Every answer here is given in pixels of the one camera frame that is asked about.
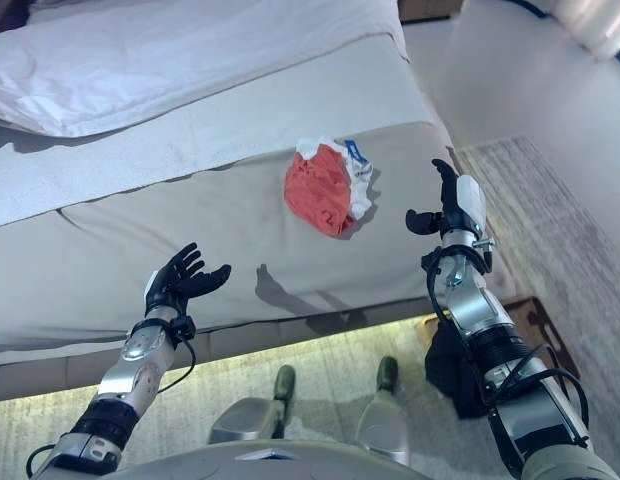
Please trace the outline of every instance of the wire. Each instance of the wire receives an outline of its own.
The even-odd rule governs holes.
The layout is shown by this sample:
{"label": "wire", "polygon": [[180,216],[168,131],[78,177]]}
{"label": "wire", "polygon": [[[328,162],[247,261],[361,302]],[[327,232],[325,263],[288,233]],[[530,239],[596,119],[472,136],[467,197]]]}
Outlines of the wire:
{"label": "wire", "polygon": [[[435,278],[440,273],[439,263],[441,259],[443,257],[458,255],[458,254],[465,255],[466,258],[471,261],[471,263],[477,269],[477,271],[479,271],[479,273],[483,274],[486,271],[486,268],[485,268],[486,265],[485,265],[484,260],[475,250],[471,249],[470,247],[467,247],[465,245],[452,245],[444,249],[439,248],[435,250],[432,261],[430,265],[428,266],[428,270],[426,274],[426,287],[428,289],[428,296],[430,297],[432,307],[435,313],[437,314],[437,317],[439,318],[439,320],[442,322],[448,322],[452,324],[452,326],[454,327],[453,330],[457,333],[457,337],[462,345],[464,353],[466,354],[468,363],[471,367],[471,371],[473,373],[475,381],[477,382],[477,386],[479,387],[479,395],[481,397],[481,401],[483,402],[483,404],[487,407],[492,407],[496,404],[497,400],[510,396],[515,391],[519,391],[519,390],[523,390],[528,387],[532,387],[534,384],[536,384],[537,382],[545,378],[559,377],[559,383],[561,385],[561,390],[563,391],[563,393],[566,395],[568,399],[569,399],[568,391],[565,386],[564,379],[569,380],[570,383],[572,383],[572,385],[574,386],[575,390],[577,391],[577,395],[579,396],[579,405],[581,407],[581,420],[583,421],[583,424],[586,426],[586,428],[588,428],[588,424],[590,421],[590,414],[589,414],[589,407],[588,407],[588,399],[585,395],[583,387],[581,386],[581,384],[579,383],[579,380],[574,375],[572,375],[570,372],[562,368],[559,368],[559,361],[558,361],[556,352],[554,351],[554,348],[552,348],[548,344],[538,345],[537,347],[532,349],[525,357],[523,357],[517,363],[514,369],[510,372],[510,374],[505,378],[503,383],[499,386],[495,394],[490,399],[486,398],[485,393],[483,391],[482,375],[481,375],[481,372],[479,372],[477,365],[473,361],[472,351],[470,350],[470,347],[465,342],[465,339],[461,335],[461,332],[459,332],[459,330],[457,329],[457,326],[454,324],[454,321],[448,318],[444,314],[443,310],[441,309],[441,306],[439,305],[439,301],[437,300],[435,292],[434,292]],[[546,369],[543,372],[535,373],[521,380],[518,380],[517,383],[510,386],[509,385],[510,382],[512,382],[513,379],[516,378],[516,375],[521,371],[521,369],[525,367],[526,364],[530,362],[530,360],[532,360],[532,358],[534,358],[537,352],[541,350],[542,348],[547,349],[548,352],[550,353],[550,357],[552,359],[552,363],[554,364],[555,368]],[[578,435],[578,432],[576,431],[576,428],[574,426],[572,426],[572,430],[573,430],[573,433],[575,434],[575,437],[577,438],[577,441],[583,442],[584,439]]]}
{"label": "wire", "polygon": [[192,345],[190,345],[190,342],[188,340],[186,340],[185,338],[183,338],[180,335],[177,335],[177,338],[179,340],[181,340],[183,342],[183,344],[188,348],[188,350],[190,351],[190,368],[188,368],[188,371],[186,373],[184,373],[183,375],[181,375],[179,378],[177,378],[174,382],[172,382],[170,385],[168,385],[167,387],[163,387],[161,388],[157,394],[159,393],[163,393],[166,390],[169,390],[170,388],[174,387],[177,383],[179,383],[180,381],[184,380],[188,375],[190,375],[190,373],[192,373],[192,370],[194,370],[194,366],[197,364],[197,355],[194,353],[194,349],[192,348]]}
{"label": "wire", "polygon": [[34,460],[34,457],[39,455],[41,452],[45,452],[46,450],[52,450],[54,447],[55,444],[50,443],[48,445],[44,445],[43,447],[37,448],[34,452],[30,454],[28,460],[26,461],[26,475],[28,475],[28,478],[32,478],[32,475],[34,475],[32,473],[32,461]]}

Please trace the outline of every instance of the blue label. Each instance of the blue label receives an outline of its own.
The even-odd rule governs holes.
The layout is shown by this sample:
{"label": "blue label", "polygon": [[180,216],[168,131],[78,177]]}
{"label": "blue label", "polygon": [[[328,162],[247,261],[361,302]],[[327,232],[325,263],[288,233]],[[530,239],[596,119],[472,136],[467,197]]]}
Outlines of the blue label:
{"label": "blue label", "polygon": [[346,148],[348,149],[350,156],[361,165],[366,165],[368,163],[368,161],[363,158],[363,155],[359,153],[359,149],[357,148],[357,144],[354,143],[354,140],[346,140]]}

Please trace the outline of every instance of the silver metal forearm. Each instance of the silver metal forearm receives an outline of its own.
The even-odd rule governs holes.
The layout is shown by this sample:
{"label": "silver metal forearm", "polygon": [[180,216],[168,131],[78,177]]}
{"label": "silver metal forearm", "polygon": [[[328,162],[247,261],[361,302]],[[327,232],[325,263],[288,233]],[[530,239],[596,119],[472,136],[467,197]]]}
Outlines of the silver metal forearm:
{"label": "silver metal forearm", "polygon": [[117,468],[132,429],[154,401],[161,378],[174,361],[175,345],[162,322],[176,316],[173,308],[159,307],[132,330],[86,413],[61,436],[33,478],[92,478]]}
{"label": "silver metal forearm", "polygon": [[[475,243],[472,233],[466,231],[452,231],[443,238],[444,247],[457,244],[474,247]],[[529,348],[519,338],[514,322],[499,300],[487,290],[482,275],[465,255],[445,260],[441,262],[441,269],[446,281],[445,297],[450,316],[475,361],[480,368],[483,367],[480,388],[488,395],[501,387]],[[512,344],[505,342],[505,347],[503,344],[497,347],[497,342],[503,338],[511,340]],[[521,381],[546,370],[543,361],[531,358],[514,380]],[[488,419],[502,458],[511,472],[520,472],[529,455],[547,445],[580,443],[582,447],[592,449],[591,442],[584,440],[588,438],[588,429],[553,378],[541,379],[537,388],[529,388],[514,398],[497,402],[489,409]]]}

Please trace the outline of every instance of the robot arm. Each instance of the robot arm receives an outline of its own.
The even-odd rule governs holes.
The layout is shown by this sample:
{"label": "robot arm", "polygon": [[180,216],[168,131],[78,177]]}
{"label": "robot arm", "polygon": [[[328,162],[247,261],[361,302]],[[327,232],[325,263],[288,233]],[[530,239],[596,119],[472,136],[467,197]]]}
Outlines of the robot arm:
{"label": "robot arm", "polygon": [[[547,368],[536,357],[541,347],[525,344],[486,289],[483,275],[491,270],[494,242],[483,237],[483,191],[472,177],[457,177],[442,160],[433,164],[442,178],[442,212],[410,210],[406,225],[419,235],[441,235],[442,247],[422,258],[428,293],[439,320],[454,327],[472,367],[501,459],[513,477],[526,480],[618,480],[592,451],[587,400],[578,381],[558,365]],[[439,274],[445,278],[450,317],[435,296]],[[564,379],[574,384],[581,415],[553,377],[560,378],[562,387]]]}
{"label": "robot arm", "polygon": [[204,263],[195,260],[200,256],[192,243],[152,275],[145,318],[128,334],[119,360],[104,375],[85,413],[61,436],[33,478],[94,478],[115,471],[132,430],[157,394],[185,377],[159,390],[179,343],[190,350],[194,367],[188,340],[196,328],[186,315],[188,300],[216,290],[230,276],[229,265],[199,272]]}

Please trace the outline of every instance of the red cloth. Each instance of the red cloth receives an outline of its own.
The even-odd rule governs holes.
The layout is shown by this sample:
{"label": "red cloth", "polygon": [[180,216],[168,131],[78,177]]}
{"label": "red cloth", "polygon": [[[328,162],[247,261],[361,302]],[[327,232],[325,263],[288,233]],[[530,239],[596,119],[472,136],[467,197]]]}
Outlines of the red cloth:
{"label": "red cloth", "polygon": [[295,215],[326,235],[336,237],[354,223],[348,216],[350,177],[341,154],[327,145],[319,145],[310,160],[294,154],[283,197]]}

